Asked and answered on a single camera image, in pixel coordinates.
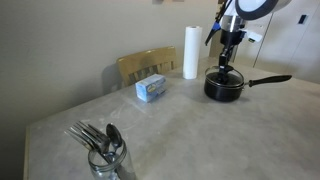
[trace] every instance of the spoon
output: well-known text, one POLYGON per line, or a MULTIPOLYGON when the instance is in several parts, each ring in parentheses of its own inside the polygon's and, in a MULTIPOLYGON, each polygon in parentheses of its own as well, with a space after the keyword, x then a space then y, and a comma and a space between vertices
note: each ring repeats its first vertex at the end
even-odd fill
POLYGON ((114 148, 114 152, 117 152, 117 149, 122 146, 122 137, 119 130, 116 128, 115 125, 109 123, 107 125, 106 131, 114 148))

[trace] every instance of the saucepan handle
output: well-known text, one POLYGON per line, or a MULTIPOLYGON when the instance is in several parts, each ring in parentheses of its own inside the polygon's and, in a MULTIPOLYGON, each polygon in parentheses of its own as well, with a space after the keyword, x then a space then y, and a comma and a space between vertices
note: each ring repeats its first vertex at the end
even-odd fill
POLYGON ((252 87, 258 84, 284 82, 291 79, 291 77, 292 75, 271 76, 271 77, 258 79, 258 80, 250 80, 248 84, 249 84, 249 87, 252 87))

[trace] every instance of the cabinet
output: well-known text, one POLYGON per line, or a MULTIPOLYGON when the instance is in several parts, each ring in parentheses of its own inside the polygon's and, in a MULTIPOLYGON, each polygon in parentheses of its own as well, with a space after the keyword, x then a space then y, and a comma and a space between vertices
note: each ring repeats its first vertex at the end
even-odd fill
POLYGON ((241 43, 235 63, 320 83, 319 4, 320 0, 292 0, 273 13, 262 43, 241 43), (301 15, 307 15, 303 24, 298 23, 301 15))
POLYGON ((286 73, 320 84, 320 6, 296 50, 286 73))

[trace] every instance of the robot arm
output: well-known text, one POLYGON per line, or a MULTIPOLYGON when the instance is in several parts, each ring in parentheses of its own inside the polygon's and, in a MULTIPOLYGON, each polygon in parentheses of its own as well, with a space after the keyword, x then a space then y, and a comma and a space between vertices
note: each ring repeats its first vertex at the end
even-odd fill
POLYGON ((242 30, 245 21, 256 20, 269 13, 277 11, 291 0, 225 0, 216 17, 215 24, 206 40, 206 45, 218 30, 221 30, 220 43, 224 45, 219 56, 218 81, 224 84, 228 81, 228 72, 233 70, 228 65, 235 45, 240 44, 246 32, 242 30))

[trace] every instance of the saucepan lid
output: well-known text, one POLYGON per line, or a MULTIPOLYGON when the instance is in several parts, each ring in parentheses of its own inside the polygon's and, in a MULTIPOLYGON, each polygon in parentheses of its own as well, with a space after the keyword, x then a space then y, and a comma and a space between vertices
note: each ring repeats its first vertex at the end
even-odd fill
POLYGON ((228 72, 228 80, 227 82, 220 82, 218 75, 219 75, 219 67, 218 66, 212 66, 206 70, 206 80, 214 85, 223 86, 223 87, 239 87, 243 86, 244 78, 242 74, 233 69, 228 72))

